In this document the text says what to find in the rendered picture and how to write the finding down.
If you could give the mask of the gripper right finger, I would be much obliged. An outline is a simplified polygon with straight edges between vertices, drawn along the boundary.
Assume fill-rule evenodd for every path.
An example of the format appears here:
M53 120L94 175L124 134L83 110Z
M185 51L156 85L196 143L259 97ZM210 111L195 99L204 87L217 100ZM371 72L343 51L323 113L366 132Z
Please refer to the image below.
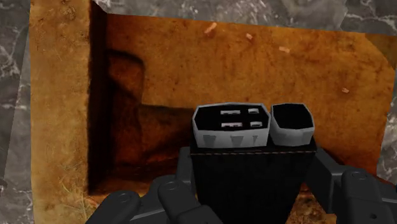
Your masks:
M397 186L364 169L340 165L319 148L306 184L336 224L397 224Z

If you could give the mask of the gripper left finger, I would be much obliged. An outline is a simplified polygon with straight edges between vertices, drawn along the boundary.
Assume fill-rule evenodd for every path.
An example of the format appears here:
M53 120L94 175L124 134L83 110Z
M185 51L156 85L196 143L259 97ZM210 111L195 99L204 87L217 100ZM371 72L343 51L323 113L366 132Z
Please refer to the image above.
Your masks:
M109 194L85 224L223 224L195 197L190 148L179 151L175 174L155 178L144 196L129 190Z

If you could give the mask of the black box with grey compartments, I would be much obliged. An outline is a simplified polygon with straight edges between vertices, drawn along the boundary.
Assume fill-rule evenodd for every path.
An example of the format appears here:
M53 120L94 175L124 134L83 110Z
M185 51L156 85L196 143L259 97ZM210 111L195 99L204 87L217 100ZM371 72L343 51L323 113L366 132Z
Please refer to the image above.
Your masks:
M286 224L317 150L306 105L201 105L192 131L201 204L223 224Z

